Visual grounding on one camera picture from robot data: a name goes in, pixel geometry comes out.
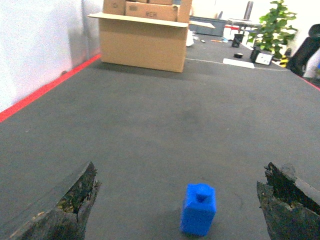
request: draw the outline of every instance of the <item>blue block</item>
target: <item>blue block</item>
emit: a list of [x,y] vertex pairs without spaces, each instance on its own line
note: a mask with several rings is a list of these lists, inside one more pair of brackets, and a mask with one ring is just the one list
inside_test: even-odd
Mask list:
[[215,214],[215,189],[204,183],[188,184],[181,212],[181,232],[206,236]]

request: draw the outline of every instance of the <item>table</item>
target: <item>table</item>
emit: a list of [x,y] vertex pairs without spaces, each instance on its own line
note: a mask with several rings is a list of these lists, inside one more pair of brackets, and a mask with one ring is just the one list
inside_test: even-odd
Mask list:
[[0,224],[88,160],[102,182],[86,240],[183,240],[187,183],[215,187],[206,239],[269,239],[256,182],[290,162],[320,189],[320,93],[199,35],[183,73],[95,61],[0,123]]

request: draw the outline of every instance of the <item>red floor tape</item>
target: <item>red floor tape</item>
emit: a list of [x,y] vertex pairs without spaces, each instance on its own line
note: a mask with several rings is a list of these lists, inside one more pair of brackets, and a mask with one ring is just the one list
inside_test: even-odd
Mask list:
[[11,107],[7,108],[6,110],[0,112],[0,123],[9,118],[10,116],[14,115],[16,112],[23,109],[25,106],[29,105],[33,101],[40,98],[42,95],[49,92],[51,89],[55,88],[59,84],[63,83],[73,75],[80,72],[82,69],[86,68],[90,64],[92,64],[94,61],[98,60],[101,57],[100,54],[90,58],[88,61],[85,61],[84,63],[80,64],[79,66],[75,67],[74,69],[68,71],[66,74],[62,75],[61,77],[57,78],[56,80],[53,80],[52,82],[40,87],[38,90],[34,91],[30,95],[26,96],[24,99],[18,101],[16,104],[12,105]]

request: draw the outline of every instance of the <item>black chair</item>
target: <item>black chair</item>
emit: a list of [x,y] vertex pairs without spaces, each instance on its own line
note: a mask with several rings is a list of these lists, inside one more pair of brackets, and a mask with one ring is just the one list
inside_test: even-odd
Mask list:
[[313,25],[307,37],[286,65],[294,74],[302,77],[306,71],[308,60],[320,48],[320,24]]

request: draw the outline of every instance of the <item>white wall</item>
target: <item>white wall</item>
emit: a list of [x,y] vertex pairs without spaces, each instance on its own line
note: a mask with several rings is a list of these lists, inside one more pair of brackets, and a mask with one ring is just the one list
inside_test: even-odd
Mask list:
[[100,51],[98,22],[83,12],[102,3],[0,1],[0,112]]

